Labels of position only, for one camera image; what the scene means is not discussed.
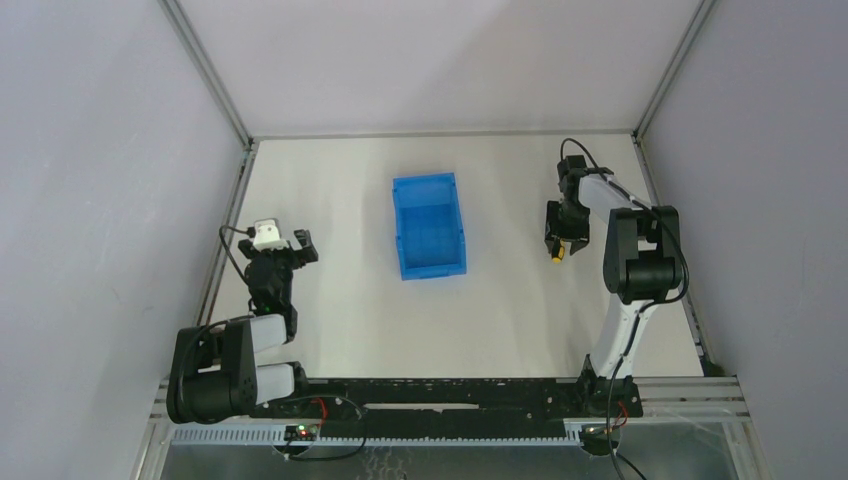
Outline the black yellow screwdriver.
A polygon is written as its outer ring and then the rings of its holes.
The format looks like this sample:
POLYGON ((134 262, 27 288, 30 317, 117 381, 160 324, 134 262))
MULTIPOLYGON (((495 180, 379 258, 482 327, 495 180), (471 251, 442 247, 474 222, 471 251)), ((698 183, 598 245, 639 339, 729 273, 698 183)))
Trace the black yellow screwdriver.
POLYGON ((565 257, 565 242, 558 240, 551 250, 551 259, 554 263, 561 263, 565 257))

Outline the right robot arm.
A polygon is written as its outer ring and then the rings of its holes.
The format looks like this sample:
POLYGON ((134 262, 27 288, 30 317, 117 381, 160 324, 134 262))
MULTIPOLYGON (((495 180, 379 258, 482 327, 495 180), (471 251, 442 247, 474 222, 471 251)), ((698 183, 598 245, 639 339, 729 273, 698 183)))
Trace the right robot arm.
POLYGON ((588 246, 592 215, 606 225, 602 276, 610 302, 577 382, 585 409, 597 413, 636 397, 637 346, 653 311, 684 282, 679 214, 672 206, 646 205, 583 155, 563 157, 557 177, 562 197, 548 202, 544 231, 553 261, 588 246))

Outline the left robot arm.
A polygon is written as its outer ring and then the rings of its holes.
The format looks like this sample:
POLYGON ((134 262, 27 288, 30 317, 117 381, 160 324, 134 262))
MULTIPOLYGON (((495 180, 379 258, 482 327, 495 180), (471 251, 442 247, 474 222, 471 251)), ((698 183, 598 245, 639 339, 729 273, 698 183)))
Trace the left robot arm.
POLYGON ((250 295, 247 314, 177 334, 166 394, 168 416, 177 424, 249 415, 305 387, 298 362, 261 366, 257 356, 296 337, 294 273, 319 259, 311 234, 295 231, 293 247, 274 222, 263 221, 244 235, 238 248, 248 261, 242 272, 250 295))

